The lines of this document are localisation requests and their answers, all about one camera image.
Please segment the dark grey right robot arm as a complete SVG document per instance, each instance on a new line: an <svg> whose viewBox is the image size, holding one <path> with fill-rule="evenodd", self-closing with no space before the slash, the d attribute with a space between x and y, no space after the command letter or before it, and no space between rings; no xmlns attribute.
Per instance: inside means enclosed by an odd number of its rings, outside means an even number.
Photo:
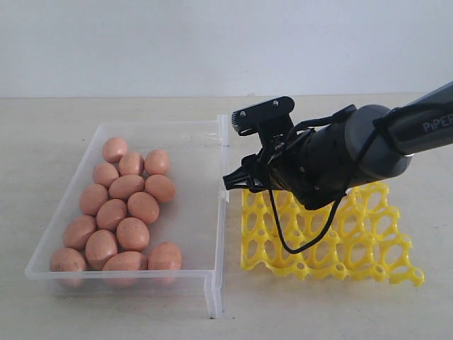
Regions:
<svg viewBox="0 0 453 340"><path fill-rule="evenodd" d="M401 175L416 153L452 143L451 84L406 106L349 105L298 124L294 105L281 96L232 114L237 134L258 134L262 147L224 177L226 189L288 191L316 210L349 188Z"/></svg>

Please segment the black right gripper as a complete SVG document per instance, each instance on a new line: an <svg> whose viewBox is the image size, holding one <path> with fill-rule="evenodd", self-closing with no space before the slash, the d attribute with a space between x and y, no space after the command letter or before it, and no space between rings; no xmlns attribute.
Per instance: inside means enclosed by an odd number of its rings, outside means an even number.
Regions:
<svg viewBox="0 0 453 340"><path fill-rule="evenodd" d="M333 172L339 178L322 182L322 176L332 165L317 164L330 161L326 151L314 149L318 131L307 130L297 135L286 150L279 148L270 153L262 149L241 160L241 166L222 177L225 189L248 189L252 193L266 190L288 191L307 210L317 210L342 199L346 195L345 166Z"/></svg>

